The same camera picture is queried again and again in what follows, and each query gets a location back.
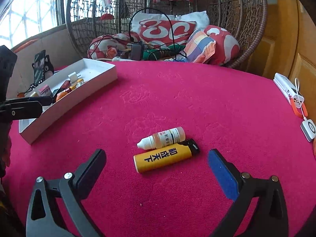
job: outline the white pillow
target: white pillow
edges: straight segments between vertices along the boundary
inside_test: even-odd
[[[175,20],[175,15],[168,15],[168,18],[170,20]],[[140,34],[141,25],[140,21],[143,20],[168,20],[167,17],[163,14],[150,14],[150,13],[142,13],[139,12],[135,15],[132,21],[131,31],[136,32],[137,34]]]
[[[196,11],[186,15],[176,17],[176,20],[181,21],[195,21],[195,30],[199,29],[203,31],[209,24],[210,18],[207,16],[206,11]]]

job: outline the yellow lighter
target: yellow lighter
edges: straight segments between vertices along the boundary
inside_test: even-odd
[[[135,168],[138,173],[144,173],[152,169],[188,159],[199,152],[200,150],[195,141],[189,139],[157,150],[135,155]]]

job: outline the wicker chair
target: wicker chair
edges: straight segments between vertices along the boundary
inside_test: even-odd
[[[266,0],[195,0],[153,4],[153,0],[111,0],[105,9],[100,0],[68,0],[66,24],[77,52],[86,57],[91,41],[104,34],[117,34],[128,30],[129,19],[142,8],[157,8],[166,14],[183,15],[193,11],[207,11],[210,24],[228,30],[241,46],[240,54],[224,66],[235,68],[254,52],[266,25]],[[147,9],[147,13],[157,11]],[[109,13],[113,20],[100,20]]]

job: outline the bottle label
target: bottle label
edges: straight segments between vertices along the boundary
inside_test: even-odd
[[[180,133],[177,128],[172,128],[158,133],[162,147],[180,142]]]

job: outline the orange strap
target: orange strap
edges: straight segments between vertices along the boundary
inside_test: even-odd
[[[303,109],[303,112],[304,112],[304,116],[303,116],[303,114],[301,114],[301,113],[298,111],[298,109],[296,108],[292,96],[290,96],[290,103],[291,103],[292,109],[293,109],[293,111],[294,111],[294,114],[295,114],[296,116],[298,116],[298,117],[300,117],[300,118],[303,118],[304,116],[306,116],[306,117],[308,116],[308,113],[307,113],[307,110],[306,110],[306,107],[305,107],[304,102],[302,103],[302,109]]]

